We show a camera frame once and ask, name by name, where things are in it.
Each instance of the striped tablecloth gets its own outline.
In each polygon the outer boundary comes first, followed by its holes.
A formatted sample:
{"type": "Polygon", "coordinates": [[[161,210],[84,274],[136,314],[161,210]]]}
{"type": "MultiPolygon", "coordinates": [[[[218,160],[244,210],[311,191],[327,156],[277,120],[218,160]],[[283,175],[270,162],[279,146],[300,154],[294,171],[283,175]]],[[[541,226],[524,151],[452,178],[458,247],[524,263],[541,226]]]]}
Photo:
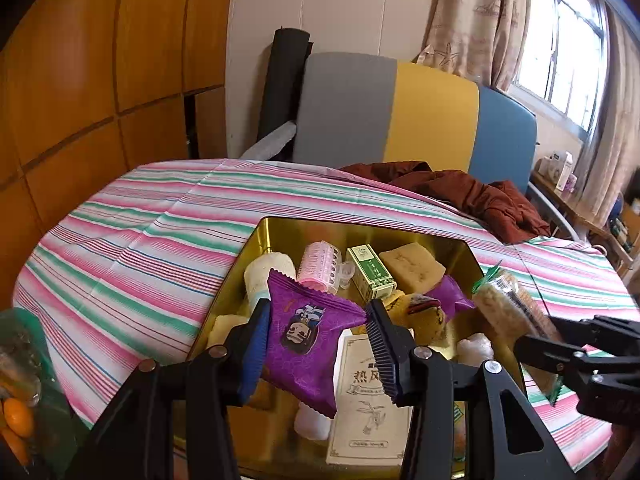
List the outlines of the striped tablecloth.
{"type": "MultiPolygon", "coordinates": [[[[601,254],[536,238],[505,246],[476,220],[435,200],[337,170],[245,160],[141,166],[75,209],[38,244],[14,305],[41,320],[78,415],[93,424],[144,358],[185,359],[242,245],[264,216],[335,220],[462,238],[484,270],[500,260],[555,316],[640,319],[601,254]]],[[[565,390],[549,406],[527,393],[574,468],[609,437],[565,390]]]]}

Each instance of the blue cushion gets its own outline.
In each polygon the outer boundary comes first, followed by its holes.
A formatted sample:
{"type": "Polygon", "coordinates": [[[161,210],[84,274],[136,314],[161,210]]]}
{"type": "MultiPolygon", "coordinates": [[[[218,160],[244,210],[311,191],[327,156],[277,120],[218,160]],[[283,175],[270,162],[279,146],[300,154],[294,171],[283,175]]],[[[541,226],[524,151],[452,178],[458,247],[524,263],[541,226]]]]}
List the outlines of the blue cushion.
{"type": "Polygon", "coordinates": [[[527,189],[536,150],[536,117],[506,95],[480,86],[476,140],[469,174],[484,184],[511,180],[527,189]]]}

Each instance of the beige curtain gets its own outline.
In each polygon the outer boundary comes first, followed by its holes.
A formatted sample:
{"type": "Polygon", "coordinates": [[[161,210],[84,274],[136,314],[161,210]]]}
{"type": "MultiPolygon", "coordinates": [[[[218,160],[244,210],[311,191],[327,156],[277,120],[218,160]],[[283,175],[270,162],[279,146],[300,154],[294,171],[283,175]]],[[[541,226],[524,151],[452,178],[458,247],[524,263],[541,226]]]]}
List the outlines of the beige curtain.
{"type": "Polygon", "coordinates": [[[602,132],[580,207],[604,225],[620,190],[628,184],[640,149],[640,56],[620,17],[609,9],[609,99],[602,132]]]}
{"type": "Polygon", "coordinates": [[[506,91],[518,69],[530,0],[438,0],[418,63],[506,91]]]}

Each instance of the windowsill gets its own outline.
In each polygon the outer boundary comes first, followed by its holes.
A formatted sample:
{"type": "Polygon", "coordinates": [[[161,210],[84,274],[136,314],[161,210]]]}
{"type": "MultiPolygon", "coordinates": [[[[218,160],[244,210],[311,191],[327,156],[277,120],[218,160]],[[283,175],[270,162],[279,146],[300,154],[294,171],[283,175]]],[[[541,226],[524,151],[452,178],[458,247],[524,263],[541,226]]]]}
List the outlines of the windowsill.
{"type": "Polygon", "coordinates": [[[563,130],[574,134],[582,142],[587,140],[589,134],[585,130],[574,123],[562,112],[559,112],[551,103],[545,101],[544,99],[540,99],[532,92],[529,92],[528,90],[514,83],[509,87],[509,91],[507,92],[507,94],[523,106],[529,108],[529,110],[534,114],[544,115],[555,124],[558,124],[563,130]]]}

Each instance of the gold tin box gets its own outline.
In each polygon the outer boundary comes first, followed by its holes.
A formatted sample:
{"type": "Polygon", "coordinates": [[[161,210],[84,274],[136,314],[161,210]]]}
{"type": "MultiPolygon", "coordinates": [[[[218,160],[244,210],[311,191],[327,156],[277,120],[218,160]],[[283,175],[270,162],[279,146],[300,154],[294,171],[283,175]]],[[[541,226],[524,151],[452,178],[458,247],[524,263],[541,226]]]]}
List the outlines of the gold tin box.
{"type": "MultiPolygon", "coordinates": [[[[346,254],[349,247],[370,244],[378,254],[382,251],[418,242],[426,247],[445,266],[460,286],[471,297],[472,285],[482,277],[482,270],[469,246],[462,240],[428,234],[374,227],[363,224],[313,221],[296,218],[263,218],[256,226],[235,263],[229,270],[204,320],[189,359],[202,352],[216,316],[246,314],[244,270],[261,254],[269,251],[288,254],[293,263],[300,264],[307,245],[325,240],[346,254]]],[[[340,296],[362,306],[362,297],[351,284],[340,296]]],[[[520,365],[515,356],[496,335],[479,310],[458,314],[448,325],[446,339],[432,344],[446,358],[456,352],[456,343],[476,332],[483,332],[491,340],[495,358],[524,391],[520,365]]],[[[267,382],[260,380],[249,403],[243,408],[229,407],[228,421],[234,440],[236,459],[243,475],[268,479],[395,479],[399,467],[362,467],[329,465],[325,462],[327,442],[308,441],[293,430],[298,400],[267,382]]],[[[174,409],[175,444],[186,448],[184,438],[184,405],[174,409]]],[[[452,477],[463,475],[464,464],[454,463],[452,477]]]]}

